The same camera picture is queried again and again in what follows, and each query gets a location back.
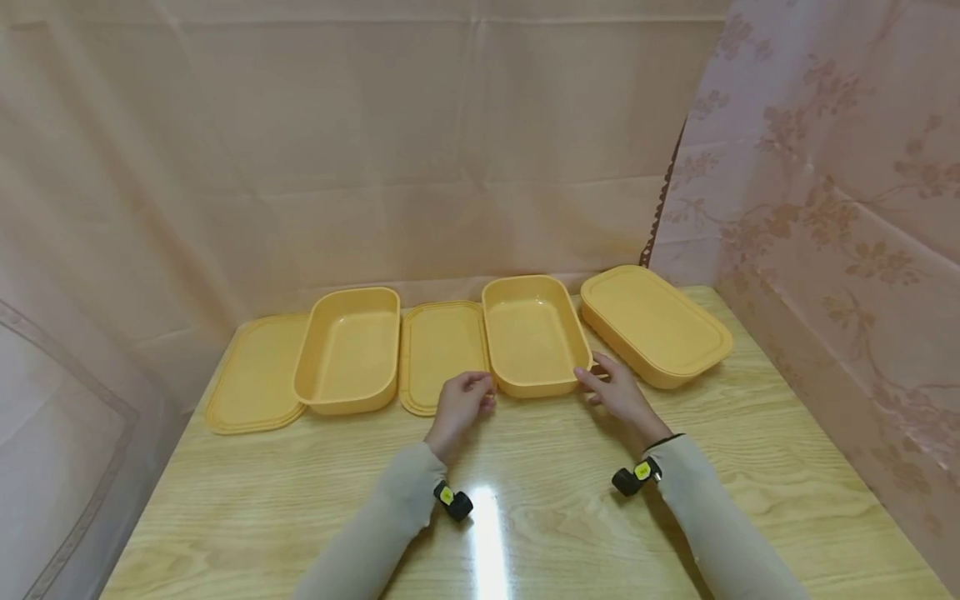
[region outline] person's right hand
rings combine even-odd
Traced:
[[[594,392],[594,396],[587,398],[591,406],[603,405],[608,413],[636,429],[647,445],[673,435],[643,397],[643,392],[637,386],[629,367],[600,352],[593,353],[593,360],[610,374],[610,381],[603,381],[592,372],[579,367],[573,370],[580,383]]]

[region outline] beige sleeve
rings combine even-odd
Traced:
[[[808,598],[790,569],[733,504],[713,466],[686,435],[644,453],[660,466],[663,500],[686,534],[716,600]]]
[[[446,466],[423,442],[400,450],[370,500],[307,569],[294,600],[379,597],[410,541],[430,523]]]

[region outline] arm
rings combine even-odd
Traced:
[[[479,414],[493,409],[494,394],[489,373],[466,372],[444,384],[426,438],[400,450],[367,503],[307,569],[293,600],[379,597],[407,545],[430,523],[450,450]]]
[[[790,569],[733,504],[709,460],[686,435],[673,436],[643,397],[627,367],[594,353],[610,374],[604,382],[590,372],[577,378],[596,393],[588,402],[603,405],[650,444],[643,458],[660,466],[660,494],[690,544],[694,561],[717,600],[808,598]]]

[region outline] wooden table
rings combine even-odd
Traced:
[[[685,292],[731,330],[734,353],[680,390],[644,391],[699,443],[811,596],[949,598],[724,302],[709,288]],[[394,453],[430,425],[393,402],[221,437],[204,427],[209,392],[105,600],[288,597]],[[500,398],[450,470],[473,499],[472,523],[435,514],[385,597],[709,597],[653,487],[631,499],[612,491],[611,476],[639,450],[575,396]]]

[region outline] pink curtain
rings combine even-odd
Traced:
[[[960,594],[960,5],[734,2],[653,267],[712,283]]]
[[[0,595],[94,597],[240,323],[637,261],[730,0],[0,0]]]

